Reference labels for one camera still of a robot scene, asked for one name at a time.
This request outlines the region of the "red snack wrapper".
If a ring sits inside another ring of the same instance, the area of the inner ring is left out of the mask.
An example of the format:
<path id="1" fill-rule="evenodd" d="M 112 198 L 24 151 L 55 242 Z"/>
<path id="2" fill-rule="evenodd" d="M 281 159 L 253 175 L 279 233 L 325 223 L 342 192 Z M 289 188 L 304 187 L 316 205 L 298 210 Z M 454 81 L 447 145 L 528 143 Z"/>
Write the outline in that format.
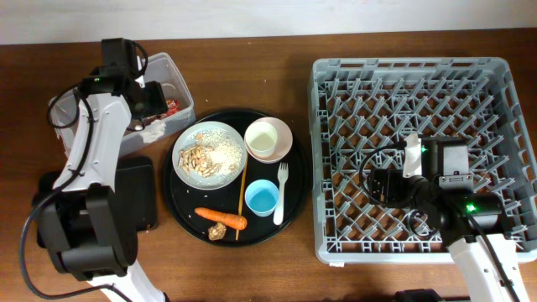
<path id="1" fill-rule="evenodd" d="M 168 99 L 166 101 L 168 111 L 158 115 L 158 119 L 165 119 L 180 111 L 180 103 L 176 100 Z"/>

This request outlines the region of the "wooden chopstick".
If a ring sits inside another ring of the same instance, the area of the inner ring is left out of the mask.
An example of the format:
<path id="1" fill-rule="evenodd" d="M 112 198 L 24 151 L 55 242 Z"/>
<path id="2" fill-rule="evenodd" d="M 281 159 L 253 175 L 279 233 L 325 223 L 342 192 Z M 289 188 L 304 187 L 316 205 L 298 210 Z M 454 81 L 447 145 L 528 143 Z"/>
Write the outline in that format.
<path id="1" fill-rule="evenodd" d="M 246 188 L 245 184 L 246 184 L 246 178 L 247 178 L 247 170 L 248 170 L 248 155 L 246 156 L 245 165 L 244 165 L 243 170 L 242 170 L 241 188 L 240 188 L 238 210 L 237 210 L 237 213 L 238 213 L 239 216 L 242 215 L 244 191 L 245 191 L 245 188 Z M 236 230 L 236 235 L 235 235 L 235 241 L 238 241 L 239 235 L 240 235 L 240 230 L 237 229 Z"/>

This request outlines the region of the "orange carrot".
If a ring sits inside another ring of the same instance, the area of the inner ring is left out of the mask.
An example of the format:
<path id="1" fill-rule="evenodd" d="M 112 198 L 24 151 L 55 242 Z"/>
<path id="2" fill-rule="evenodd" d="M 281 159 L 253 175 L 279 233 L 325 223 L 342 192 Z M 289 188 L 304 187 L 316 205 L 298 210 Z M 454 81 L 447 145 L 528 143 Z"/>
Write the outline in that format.
<path id="1" fill-rule="evenodd" d="M 231 227 L 236 230 L 244 230 L 247 227 L 248 221 L 244 216 L 214 211 L 205 207 L 195 208 L 195 213 L 207 220 L 220 222 L 226 227 Z"/>

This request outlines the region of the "rice and seed scraps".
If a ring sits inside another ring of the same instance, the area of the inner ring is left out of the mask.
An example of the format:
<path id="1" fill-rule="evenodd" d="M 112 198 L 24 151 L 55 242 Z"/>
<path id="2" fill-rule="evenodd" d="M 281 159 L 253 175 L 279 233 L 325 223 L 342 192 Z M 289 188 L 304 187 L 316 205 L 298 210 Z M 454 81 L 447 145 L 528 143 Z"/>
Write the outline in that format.
<path id="1" fill-rule="evenodd" d="M 224 129 L 202 130 L 188 136 L 191 139 L 181 147 L 177 166 L 186 174 L 200 177 L 231 177 L 242 162 L 242 148 Z"/>

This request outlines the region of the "white tissue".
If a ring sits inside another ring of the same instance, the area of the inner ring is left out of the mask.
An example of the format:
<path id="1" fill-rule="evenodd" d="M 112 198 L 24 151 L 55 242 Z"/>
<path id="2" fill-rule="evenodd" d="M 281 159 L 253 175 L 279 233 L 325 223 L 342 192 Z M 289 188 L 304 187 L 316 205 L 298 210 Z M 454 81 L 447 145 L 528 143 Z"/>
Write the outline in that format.
<path id="1" fill-rule="evenodd" d="M 145 144 L 150 144 L 160 140 L 165 134 L 166 124 L 161 120 L 155 120 L 151 124 L 145 127 L 140 133 Z"/>

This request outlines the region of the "light blue cup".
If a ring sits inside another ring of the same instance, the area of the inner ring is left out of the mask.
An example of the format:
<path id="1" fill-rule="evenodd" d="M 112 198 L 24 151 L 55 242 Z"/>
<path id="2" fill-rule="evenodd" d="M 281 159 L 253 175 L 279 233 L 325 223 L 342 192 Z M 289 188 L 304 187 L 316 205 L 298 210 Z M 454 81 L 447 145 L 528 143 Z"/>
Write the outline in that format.
<path id="1" fill-rule="evenodd" d="M 255 180 L 245 191 L 247 207 L 260 217 L 269 216 L 274 212 L 278 197 L 279 189 L 270 180 Z"/>

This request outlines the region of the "grey plate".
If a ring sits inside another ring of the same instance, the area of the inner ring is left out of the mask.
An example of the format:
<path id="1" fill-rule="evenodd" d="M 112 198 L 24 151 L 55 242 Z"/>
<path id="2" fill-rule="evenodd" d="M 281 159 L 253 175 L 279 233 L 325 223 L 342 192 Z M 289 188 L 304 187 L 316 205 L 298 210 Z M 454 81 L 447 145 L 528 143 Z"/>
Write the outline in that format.
<path id="1" fill-rule="evenodd" d="M 200 122 L 186 129 L 172 148 L 172 170 L 188 186 L 217 190 L 230 185 L 246 163 L 241 134 L 224 122 Z"/>

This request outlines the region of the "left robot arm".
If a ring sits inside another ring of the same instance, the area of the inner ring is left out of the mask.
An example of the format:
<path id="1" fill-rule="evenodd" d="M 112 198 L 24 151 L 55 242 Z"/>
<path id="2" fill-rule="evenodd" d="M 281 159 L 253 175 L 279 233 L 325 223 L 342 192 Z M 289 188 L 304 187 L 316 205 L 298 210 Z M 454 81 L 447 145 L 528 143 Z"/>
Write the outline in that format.
<path id="1" fill-rule="evenodd" d="M 23 225 L 21 274 L 35 295 L 51 299 L 33 284 L 26 265 L 26 237 L 35 222 L 56 271 L 89 283 L 55 299 L 100 290 L 111 301 L 166 301 L 137 260 L 136 227 L 130 207 L 117 197 L 115 179 L 131 121 L 165 113 L 168 106 L 160 83 L 143 78 L 149 58 L 139 43 L 116 38 L 101 46 L 102 64 L 66 88 L 76 106 L 66 126 L 76 126 L 76 134 L 65 167 Z"/>

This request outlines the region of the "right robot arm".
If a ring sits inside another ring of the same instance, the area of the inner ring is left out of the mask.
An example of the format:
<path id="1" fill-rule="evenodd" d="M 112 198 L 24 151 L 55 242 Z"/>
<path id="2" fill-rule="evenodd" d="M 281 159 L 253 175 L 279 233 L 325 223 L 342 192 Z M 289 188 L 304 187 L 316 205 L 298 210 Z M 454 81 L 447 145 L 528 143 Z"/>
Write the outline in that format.
<path id="1" fill-rule="evenodd" d="M 529 300 L 502 201 L 474 190 L 467 141 L 413 133 L 386 149 L 404 151 L 404 167 L 359 175 L 370 203 L 425 215 L 460 269 L 471 300 Z"/>

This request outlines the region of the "white plastic fork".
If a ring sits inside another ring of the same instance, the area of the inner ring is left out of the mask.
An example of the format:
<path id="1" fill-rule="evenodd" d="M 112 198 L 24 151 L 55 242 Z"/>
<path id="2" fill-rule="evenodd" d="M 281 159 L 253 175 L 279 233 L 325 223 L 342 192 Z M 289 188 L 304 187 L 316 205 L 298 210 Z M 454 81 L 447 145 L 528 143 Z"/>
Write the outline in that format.
<path id="1" fill-rule="evenodd" d="M 278 169 L 279 197 L 278 197 L 277 205 L 274 210 L 274 217 L 273 217 L 273 222 L 277 226 L 283 222 L 284 187 L 288 178 L 289 178 L 289 165 L 287 163 L 281 163 Z"/>

